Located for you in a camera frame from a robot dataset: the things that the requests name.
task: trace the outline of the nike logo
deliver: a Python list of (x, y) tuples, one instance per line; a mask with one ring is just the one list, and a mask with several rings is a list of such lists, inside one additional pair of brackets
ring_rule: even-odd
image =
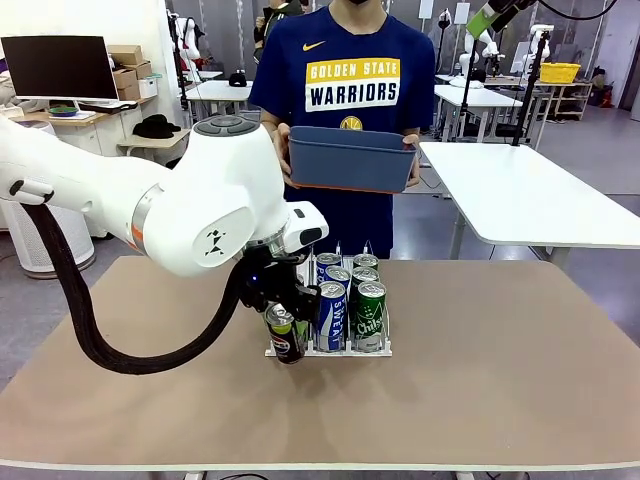
[(320, 45), (322, 45), (323, 43), (325, 43), (326, 40), (323, 40), (322, 42), (318, 42), (318, 43), (314, 43), (313, 45), (307, 45), (306, 43), (302, 46), (302, 50), (304, 52), (308, 52), (309, 50), (311, 50), (312, 48), (316, 48), (319, 47)]

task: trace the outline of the cardboard box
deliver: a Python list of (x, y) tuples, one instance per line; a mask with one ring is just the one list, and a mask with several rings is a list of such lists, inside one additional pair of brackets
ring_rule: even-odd
[(118, 90), (138, 84), (138, 77), (136, 77), (136, 72), (133, 70), (116, 70), (113, 72), (113, 79)]
[(153, 71), (151, 70), (151, 62), (149, 62), (149, 60), (145, 60), (138, 65), (123, 65), (123, 66), (130, 70), (135, 70), (138, 80), (143, 80), (153, 75)]
[(144, 62), (140, 45), (109, 45), (107, 51), (120, 65), (138, 65)]
[(138, 87), (138, 81), (135, 85), (130, 87), (118, 89), (118, 98), (120, 100), (140, 100), (140, 88)]

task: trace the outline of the can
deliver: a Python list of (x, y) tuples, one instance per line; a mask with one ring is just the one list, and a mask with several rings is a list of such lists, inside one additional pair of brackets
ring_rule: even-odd
[(354, 348), (360, 352), (375, 352), (382, 348), (382, 323), (387, 288), (380, 282), (363, 282), (358, 287), (354, 324)]
[(324, 276), (325, 269), (330, 265), (340, 265), (342, 257), (337, 253), (321, 253), (316, 256), (316, 285), (327, 280)]
[(316, 329), (316, 345), (322, 352), (338, 352), (344, 343), (347, 313), (347, 290), (339, 282), (320, 285), (320, 316)]
[(270, 305), (264, 312), (264, 320), (271, 334), (271, 342), (278, 360), (291, 364), (304, 357), (304, 342), (302, 341), (296, 320), (279, 303)]
[(351, 281), (351, 274), (349, 270), (344, 267), (340, 267), (338, 265), (329, 265), (324, 270), (324, 278), (325, 281), (338, 282), (340, 283), (345, 291), (349, 290), (349, 282)]
[(355, 267), (351, 275), (351, 289), (349, 290), (349, 331), (353, 339), (356, 323), (356, 310), (358, 309), (358, 287), (362, 282), (377, 282), (380, 280), (378, 272), (370, 267)]
[(354, 267), (369, 267), (374, 270), (378, 270), (379, 264), (380, 261), (378, 260), (378, 257), (371, 255), (370, 253), (361, 253), (360, 255), (353, 257)]

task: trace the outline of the blue can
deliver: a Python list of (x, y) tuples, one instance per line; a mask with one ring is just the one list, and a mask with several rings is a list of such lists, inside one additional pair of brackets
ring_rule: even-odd
[(316, 285), (329, 280), (325, 276), (325, 270), (331, 265), (340, 265), (342, 257), (337, 253), (321, 253), (316, 256)]
[(320, 286), (320, 295), (316, 346), (321, 352), (339, 352), (344, 348), (347, 289), (338, 282), (324, 282)]

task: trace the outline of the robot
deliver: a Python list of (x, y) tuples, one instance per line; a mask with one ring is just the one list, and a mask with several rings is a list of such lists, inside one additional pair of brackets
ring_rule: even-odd
[[(223, 116), (196, 124), (173, 170), (95, 155), (2, 117), (0, 151), (0, 198), (23, 204), (34, 221), (67, 296), (76, 337), (98, 365), (134, 375), (182, 365), (218, 338), (238, 301), (259, 312), (277, 301), (296, 318), (315, 322), (319, 288), (302, 285), (295, 267), (305, 260), (301, 249), (326, 237), (329, 227), (311, 203), (285, 202), (278, 158), (259, 123)], [(206, 274), (239, 256), (209, 327), (157, 357), (113, 349), (45, 205), (84, 213), (176, 275)]]
[[(493, 41), (491, 35), (489, 35), (488, 31), (482, 32), (478, 41), (486, 43), (486, 48), (482, 51), (483, 58), (494, 59), (494, 61), (498, 61), (500, 58), (504, 58), (504, 55), (501, 55), (498, 51), (498, 44)], [(465, 53), (460, 55), (460, 65), (462, 66), (462, 75), (455, 77), (449, 83), (454, 87), (465, 88), (467, 84), (467, 75), (469, 73), (469, 62), (471, 61), (471, 55), (473, 55), (473, 63), (475, 64), (478, 60), (478, 54), (473, 51), (473, 43), (474, 38), (471, 33), (467, 32), (464, 37), (464, 50)], [(484, 88), (484, 84), (477, 80), (472, 80), (469, 84), (469, 88)]]
[[(533, 62), (536, 58), (536, 54), (538, 53), (538, 43), (540, 42), (542, 33), (553, 32), (553, 28), (553, 25), (534, 25), (531, 27), (531, 35), (533, 36), (529, 43), (531, 53), (522, 58), (522, 64), (524, 65), (523, 76), (525, 79), (528, 79), (531, 74)], [(544, 50), (542, 51), (542, 63), (549, 58), (549, 55), (551, 55), (551, 50), (549, 49), (549, 41), (547, 40), (545, 42)]]
[(180, 58), (187, 66), (187, 80), (190, 82), (201, 82), (198, 68), (194, 60), (200, 58), (200, 51), (196, 42), (196, 21), (193, 17), (179, 18), (173, 14), (175, 18), (176, 33), (178, 34), (178, 46), (180, 48)]

